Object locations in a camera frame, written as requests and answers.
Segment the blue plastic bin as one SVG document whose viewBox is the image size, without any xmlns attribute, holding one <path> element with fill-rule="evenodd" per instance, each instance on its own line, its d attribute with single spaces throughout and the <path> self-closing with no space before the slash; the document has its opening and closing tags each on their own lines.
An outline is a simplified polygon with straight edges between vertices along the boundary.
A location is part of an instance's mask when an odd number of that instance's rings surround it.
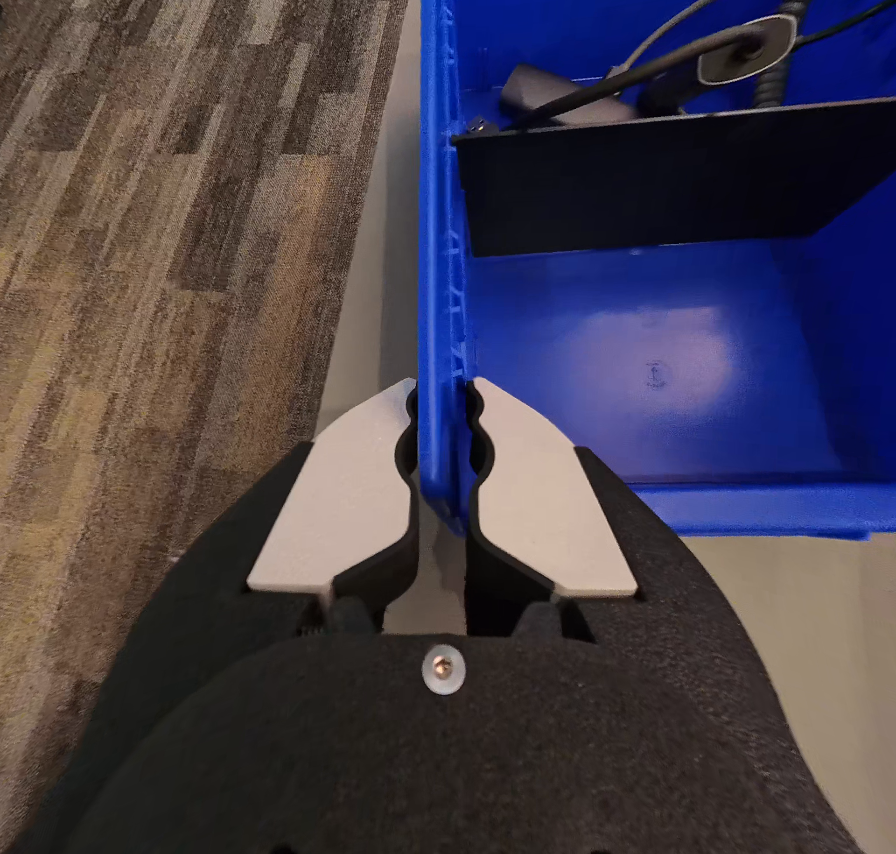
<svg viewBox="0 0 896 854">
<path fill-rule="evenodd" d="M 600 87 L 697 0 L 420 1 L 420 459 L 437 512 L 467 522 L 481 376 L 681 535 L 893 533 L 894 174 L 805 238 L 477 258 L 453 137 L 517 131 L 498 107 L 518 64 Z M 796 16 L 798 38 L 880 1 L 716 0 L 623 74 L 754 19 Z M 772 102 L 761 74 L 701 86 L 696 59 L 696 98 L 658 79 L 617 97 L 636 120 L 894 98 L 894 8 L 782 63 Z"/>
</svg>

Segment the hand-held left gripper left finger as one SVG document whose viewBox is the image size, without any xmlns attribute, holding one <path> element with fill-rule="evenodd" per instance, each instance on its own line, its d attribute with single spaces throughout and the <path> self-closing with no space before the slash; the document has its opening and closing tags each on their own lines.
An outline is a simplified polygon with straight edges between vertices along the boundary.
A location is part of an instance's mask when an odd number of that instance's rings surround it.
<svg viewBox="0 0 896 854">
<path fill-rule="evenodd" d="M 259 557 L 252 591 L 397 599 L 416 579 L 417 383 L 344 413 L 308 452 Z"/>
</svg>

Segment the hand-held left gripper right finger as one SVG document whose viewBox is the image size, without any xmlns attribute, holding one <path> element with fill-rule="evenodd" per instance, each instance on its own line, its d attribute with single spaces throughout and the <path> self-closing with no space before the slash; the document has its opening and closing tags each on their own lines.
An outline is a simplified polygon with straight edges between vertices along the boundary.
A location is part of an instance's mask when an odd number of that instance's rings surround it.
<svg viewBox="0 0 896 854">
<path fill-rule="evenodd" d="M 520 601 L 632 598 L 638 584 L 573 442 L 484 377 L 468 402 L 469 573 Z"/>
</svg>

